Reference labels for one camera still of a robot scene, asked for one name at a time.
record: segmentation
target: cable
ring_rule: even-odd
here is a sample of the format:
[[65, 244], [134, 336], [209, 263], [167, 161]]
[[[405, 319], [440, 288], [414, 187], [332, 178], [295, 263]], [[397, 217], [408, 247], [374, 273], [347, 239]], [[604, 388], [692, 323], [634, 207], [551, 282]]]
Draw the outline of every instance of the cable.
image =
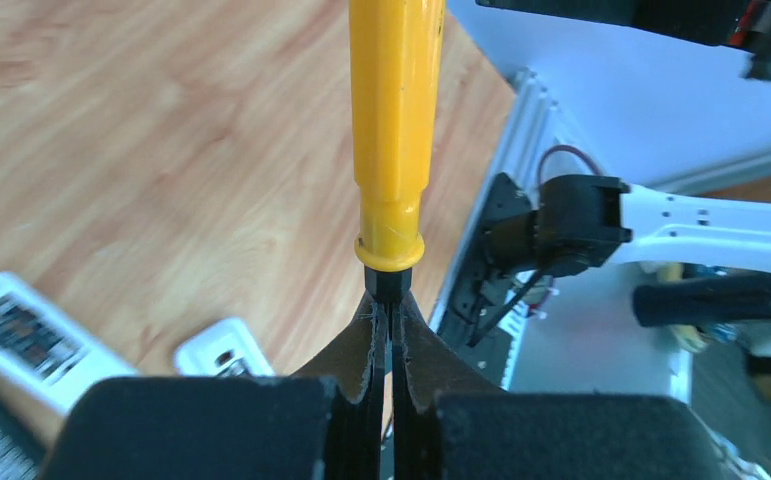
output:
[[603, 171], [600, 170], [600, 167], [597, 166], [597, 162], [595, 162], [594, 159], [589, 157], [587, 153], [574, 147], [573, 145], [554, 145], [549, 149], [547, 149], [547, 151], [544, 152], [544, 155], [541, 155], [541, 159], [538, 161], [538, 169], [535, 171], [535, 177], [536, 177], [535, 184], [538, 186], [538, 188], [540, 188], [541, 185], [544, 185], [544, 165], [547, 163], [547, 159], [550, 158], [550, 155], [557, 152], [572, 153], [576, 155], [580, 160], [582, 160], [582, 163], [584, 163], [588, 167], [592, 175], [598, 175], [598, 176], [603, 175]]
[[506, 302], [505, 305], [497, 309], [496, 312], [494, 312], [494, 315], [491, 316], [491, 318], [488, 320], [488, 322], [485, 323], [482, 327], [479, 326], [479, 321], [476, 322], [476, 328], [473, 331], [473, 334], [470, 336], [470, 341], [468, 341], [467, 346], [468, 347], [475, 347], [476, 344], [478, 344], [483, 338], [485, 338], [486, 335], [488, 335], [491, 330], [494, 329], [501, 321], [503, 321], [503, 318], [512, 311], [513, 308], [520, 302], [524, 296], [526, 296], [527, 293], [529, 293], [530, 290], [532, 290], [532, 287], [535, 286], [536, 283], [538, 283], [538, 280], [541, 280], [542, 277], [544, 277], [544, 270], [538, 269], [536, 270], [531, 277], [529, 277], [529, 280], [526, 281], [526, 283], [523, 284], [522, 287], [518, 291], [515, 292], [515, 295]]

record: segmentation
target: gray floor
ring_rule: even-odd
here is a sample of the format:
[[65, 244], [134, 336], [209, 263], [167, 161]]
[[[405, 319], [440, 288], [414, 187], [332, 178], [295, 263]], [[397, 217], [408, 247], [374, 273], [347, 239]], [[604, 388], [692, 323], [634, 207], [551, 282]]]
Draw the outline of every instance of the gray floor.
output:
[[771, 403], [744, 372], [736, 345], [712, 345], [695, 356], [691, 406], [713, 430], [734, 443], [742, 457], [771, 469]]

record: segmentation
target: yellow handle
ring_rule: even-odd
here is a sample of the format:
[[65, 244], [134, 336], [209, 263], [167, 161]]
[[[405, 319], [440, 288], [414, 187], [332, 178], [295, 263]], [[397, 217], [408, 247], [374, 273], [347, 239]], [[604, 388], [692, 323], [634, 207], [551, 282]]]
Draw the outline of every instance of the yellow handle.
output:
[[349, 0], [356, 255], [382, 272], [423, 256], [420, 198], [429, 182], [444, 0]]

